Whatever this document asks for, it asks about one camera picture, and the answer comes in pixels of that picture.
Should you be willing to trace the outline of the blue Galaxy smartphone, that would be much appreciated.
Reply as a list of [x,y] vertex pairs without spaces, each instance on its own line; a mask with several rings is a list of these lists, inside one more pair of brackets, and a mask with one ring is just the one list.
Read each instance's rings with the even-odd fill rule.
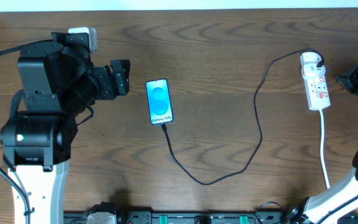
[[148,81],[145,87],[151,124],[158,125],[172,122],[174,116],[167,79]]

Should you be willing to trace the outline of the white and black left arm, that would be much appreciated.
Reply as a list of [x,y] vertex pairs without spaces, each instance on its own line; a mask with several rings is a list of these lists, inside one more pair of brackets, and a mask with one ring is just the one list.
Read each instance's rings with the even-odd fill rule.
[[96,38],[87,32],[54,32],[50,40],[20,47],[23,88],[12,99],[0,132],[8,179],[16,190],[16,223],[62,223],[76,117],[98,100],[129,92],[131,63],[95,67]]

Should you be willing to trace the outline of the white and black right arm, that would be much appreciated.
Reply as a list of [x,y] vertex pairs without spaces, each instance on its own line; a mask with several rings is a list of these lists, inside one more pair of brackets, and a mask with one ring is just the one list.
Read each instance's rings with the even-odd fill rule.
[[[358,66],[336,76],[348,92],[358,96]],[[358,208],[358,151],[351,171],[323,193],[307,197],[287,213],[284,223],[336,223],[338,219]]]

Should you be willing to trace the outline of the white charger adapter plug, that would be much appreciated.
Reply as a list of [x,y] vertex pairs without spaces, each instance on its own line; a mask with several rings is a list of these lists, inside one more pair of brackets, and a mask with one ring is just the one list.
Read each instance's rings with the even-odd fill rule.
[[301,76],[305,80],[322,77],[325,72],[322,58],[315,52],[304,52],[300,56]]

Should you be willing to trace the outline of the white power strip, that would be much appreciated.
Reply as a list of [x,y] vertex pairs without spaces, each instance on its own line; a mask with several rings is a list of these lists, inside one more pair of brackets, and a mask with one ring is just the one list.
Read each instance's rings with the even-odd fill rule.
[[326,67],[322,77],[304,80],[308,107],[312,111],[323,110],[331,105],[326,82]]

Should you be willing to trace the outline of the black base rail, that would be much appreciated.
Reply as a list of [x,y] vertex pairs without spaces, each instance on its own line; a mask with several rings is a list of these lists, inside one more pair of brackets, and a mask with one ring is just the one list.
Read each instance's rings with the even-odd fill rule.
[[276,202],[265,202],[254,212],[170,212],[154,211],[150,207],[119,206],[101,202],[82,212],[65,212],[67,223],[117,223],[117,224],[255,224],[282,223],[284,209]]

